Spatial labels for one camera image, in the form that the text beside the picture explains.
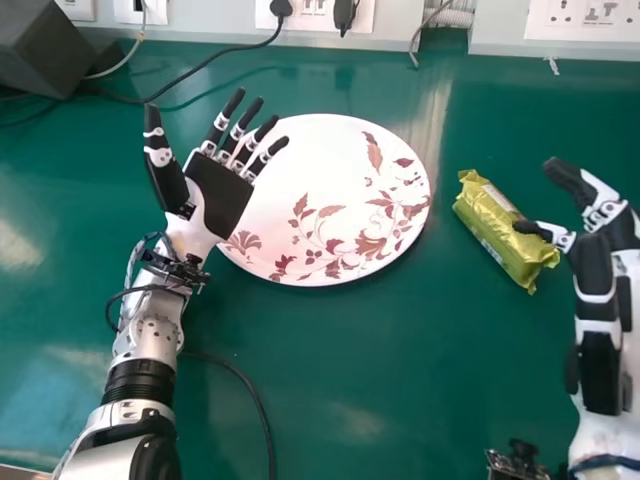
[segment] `white cable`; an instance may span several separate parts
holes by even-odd
[[[438,8],[436,8],[434,10],[434,12],[431,15],[429,15],[425,19],[425,21],[422,22],[422,24],[413,33],[413,36],[411,37],[411,41],[409,42],[409,58],[413,62],[414,67],[418,68],[420,66],[420,63],[418,62],[418,59],[416,58],[416,55],[413,53],[413,48],[414,48],[414,45],[416,43],[416,40],[417,40],[418,36],[420,36],[420,32],[422,32],[422,29],[425,28],[429,24],[429,22],[431,22],[431,20],[435,20],[436,17],[438,16],[438,14],[440,12],[444,11],[446,8],[448,8],[449,5],[451,5],[452,3],[453,3],[453,0],[447,0],[442,5],[440,5]]]
[[[435,8],[426,8],[424,18],[429,18],[435,13]],[[445,27],[471,28],[475,15],[473,12],[465,12],[464,10],[447,9],[438,15],[438,25]]]
[[[94,73],[93,75],[87,75],[86,77],[84,77],[85,80],[92,80],[94,78],[106,77],[107,75],[111,75],[116,70],[119,70],[124,65],[126,65],[126,63],[131,59],[131,57],[133,57],[133,54],[136,53],[136,50],[138,50],[138,47],[140,46],[140,44],[144,42],[144,32],[147,28],[147,2],[145,0],[142,0],[140,3],[142,3],[142,27],[140,27],[140,32],[138,33],[138,38],[136,39],[136,43],[134,43],[133,47],[131,47],[131,50],[129,50],[129,53],[127,53],[126,57],[120,60],[113,67],[105,70],[104,72]]]

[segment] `power plug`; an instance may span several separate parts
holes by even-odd
[[[293,7],[289,0],[273,0],[269,5],[271,13],[278,18],[290,17],[293,15]]]
[[[333,6],[333,20],[336,28],[340,30],[340,37],[344,38],[356,18],[360,1],[355,3],[354,0],[336,0]]]

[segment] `robot finger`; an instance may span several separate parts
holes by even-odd
[[[214,120],[211,129],[207,133],[207,137],[200,146],[200,151],[207,157],[214,158],[218,144],[220,143],[220,140],[222,140],[222,136],[227,130],[229,122],[231,122],[231,116],[233,115],[233,112],[235,112],[236,108],[238,108],[238,105],[240,105],[240,102],[242,102],[244,94],[244,88],[236,90],[222,112],[220,112]]]
[[[518,220],[514,222],[516,232],[524,234],[536,234],[548,243],[552,243],[558,250],[568,254],[576,240],[576,232],[570,232],[560,225],[546,222],[530,222]]]
[[[253,152],[255,152],[256,148],[258,148],[258,145],[260,145],[260,142],[264,140],[264,137],[267,135],[267,133],[273,130],[273,127],[276,126],[279,120],[280,117],[278,117],[277,115],[272,116],[269,120],[262,124],[262,126],[258,128],[258,130],[256,130],[255,133],[251,135],[251,137],[247,139],[247,141],[238,152],[238,155],[236,155],[236,157],[234,158],[229,159],[228,165],[230,165],[231,170],[236,173],[242,172],[244,166],[251,158],[251,155],[253,155]]]
[[[240,172],[240,176],[244,178],[247,182],[253,185],[256,181],[256,178],[264,167],[267,166],[269,160],[271,160],[280,150],[289,145],[289,137],[282,137],[277,140],[273,145],[267,148],[264,152],[262,152],[258,157],[254,158],[253,162],[249,165],[246,165],[242,172]]]
[[[229,136],[226,138],[226,140],[222,144],[222,147],[220,147],[218,157],[216,158],[216,161],[218,163],[221,163],[223,165],[227,164],[227,162],[231,158],[231,155],[233,154],[236,147],[238,146],[238,142],[240,142],[240,139],[244,137],[245,133],[247,132],[247,127],[249,126],[249,123],[251,122],[251,120],[255,118],[258,112],[260,112],[260,109],[262,108],[263,104],[264,104],[264,100],[262,99],[262,97],[258,97],[251,104],[248,110],[244,112],[244,115],[240,117],[240,120],[238,120],[238,123],[236,123],[233,126],[233,128],[231,129],[231,133],[229,133]]]
[[[165,212],[182,215],[189,189],[164,133],[158,107],[145,104],[144,123],[145,165],[160,206]]]
[[[604,217],[610,216],[616,210],[613,206],[620,202],[620,194],[616,190],[588,171],[564,160],[551,158],[542,169],[549,180],[572,196],[585,220],[587,231],[593,231],[592,224],[599,224]]]

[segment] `yellow wrapper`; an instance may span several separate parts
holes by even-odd
[[[540,269],[555,267],[559,252],[537,235],[513,229],[513,222],[524,217],[489,180],[475,170],[464,170],[458,178],[462,193],[453,211],[509,276],[533,295]]]

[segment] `white robotic hand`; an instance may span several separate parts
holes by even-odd
[[[244,94],[243,89],[234,94],[215,119],[203,144],[191,152],[184,170],[173,155],[158,108],[145,105],[145,164],[160,206],[166,212],[166,233],[180,260],[189,256],[200,264],[217,243],[231,236],[251,199],[257,176],[289,143],[288,137],[282,137],[249,163],[278,122],[278,117],[273,116],[251,137],[243,138],[262,107],[261,98],[249,107],[223,141]]]
[[[552,158],[546,175],[567,190],[588,233],[516,222],[571,264],[576,340],[566,388],[580,415],[569,450],[578,479],[640,479],[640,220],[618,192],[589,172]]]

